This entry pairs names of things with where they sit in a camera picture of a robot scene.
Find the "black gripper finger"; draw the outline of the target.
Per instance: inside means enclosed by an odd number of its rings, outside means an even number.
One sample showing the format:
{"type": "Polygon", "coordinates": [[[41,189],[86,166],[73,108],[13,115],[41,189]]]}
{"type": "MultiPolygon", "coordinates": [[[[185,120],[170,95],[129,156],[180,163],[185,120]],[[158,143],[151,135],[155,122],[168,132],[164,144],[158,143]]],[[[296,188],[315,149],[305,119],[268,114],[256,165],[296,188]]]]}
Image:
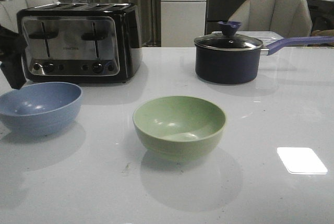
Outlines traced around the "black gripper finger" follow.
{"type": "Polygon", "coordinates": [[[26,83],[21,56],[8,56],[1,60],[1,71],[13,89],[21,89],[26,83]]]}

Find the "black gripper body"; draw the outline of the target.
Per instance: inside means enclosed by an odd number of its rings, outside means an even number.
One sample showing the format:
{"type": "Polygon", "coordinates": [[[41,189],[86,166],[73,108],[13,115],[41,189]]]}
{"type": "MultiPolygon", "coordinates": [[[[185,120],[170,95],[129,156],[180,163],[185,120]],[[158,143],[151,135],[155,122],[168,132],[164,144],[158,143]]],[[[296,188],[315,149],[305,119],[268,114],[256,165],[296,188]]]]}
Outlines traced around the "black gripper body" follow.
{"type": "Polygon", "coordinates": [[[26,49],[24,37],[1,26],[1,62],[21,63],[26,49]]]}

